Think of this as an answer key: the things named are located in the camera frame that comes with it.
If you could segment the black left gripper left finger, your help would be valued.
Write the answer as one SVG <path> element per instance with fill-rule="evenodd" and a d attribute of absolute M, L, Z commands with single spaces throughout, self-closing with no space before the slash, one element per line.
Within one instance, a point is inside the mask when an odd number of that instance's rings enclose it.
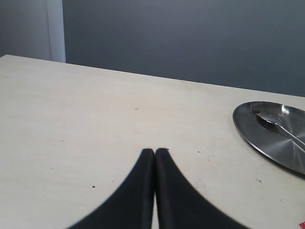
<path fill-rule="evenodd" d="M 155 188 L 154 151 L 143 149 L 111 196 L 71 229 L 150 229 Z"/>

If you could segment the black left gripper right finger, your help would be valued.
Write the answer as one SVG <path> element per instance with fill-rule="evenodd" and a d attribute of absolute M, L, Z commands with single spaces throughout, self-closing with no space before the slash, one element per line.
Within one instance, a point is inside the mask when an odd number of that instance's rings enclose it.
<path fill-rule="evenodd" d="M 159 228 L 246 228 L 206 200 L 181 173 L 166 148 L 155 152 L 155 172 Z"/>

